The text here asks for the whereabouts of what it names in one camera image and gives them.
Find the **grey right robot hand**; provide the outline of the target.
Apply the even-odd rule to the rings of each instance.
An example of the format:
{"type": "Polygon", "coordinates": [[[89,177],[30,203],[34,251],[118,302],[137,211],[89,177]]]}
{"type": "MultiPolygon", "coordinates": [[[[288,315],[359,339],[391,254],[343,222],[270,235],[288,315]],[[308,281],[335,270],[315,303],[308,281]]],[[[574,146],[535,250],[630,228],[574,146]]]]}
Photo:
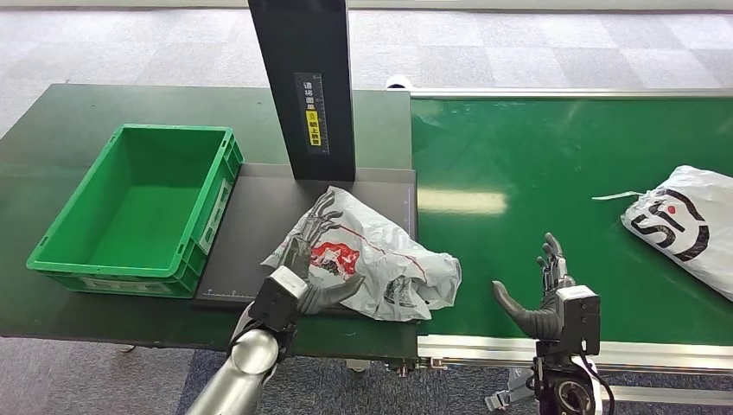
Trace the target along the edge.
{"type": "Polygon", "coordinates": [[[546,233],[542,244],[544,254],[536,258],[543,284],[540,307],[528,310],[507,292],[506,286],[498,280],[492,282],[494,299],[510,319],[529,338],[550,341],[558,340],[563,323],[558,316],[557,291],[576,285],[569,274],[562,246],[552,233],[546,233]]]}

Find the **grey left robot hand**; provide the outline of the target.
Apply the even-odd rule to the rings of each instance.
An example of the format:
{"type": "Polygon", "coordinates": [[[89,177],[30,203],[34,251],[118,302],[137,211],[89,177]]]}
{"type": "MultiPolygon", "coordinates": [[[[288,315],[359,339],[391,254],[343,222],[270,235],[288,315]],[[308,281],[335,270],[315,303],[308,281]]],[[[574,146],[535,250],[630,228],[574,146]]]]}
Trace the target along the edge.
{"type": "Polygon", "coordinates": [[[307,288],[298,300],[297,311],[301,315],[315,315],[355,295],[363,285],[365,277],[355,275],[346,282],[322,287],[309,281],[311,250],[316,242],[328,231],[339,227],[335,219],[342,217],[343,212],[326,209],[335,203],[334,190],[321,195],[312,209],[307,213],[303,227],[294,233],[284,249],[280,265],[284,265],[303,279],[307,288]]]}

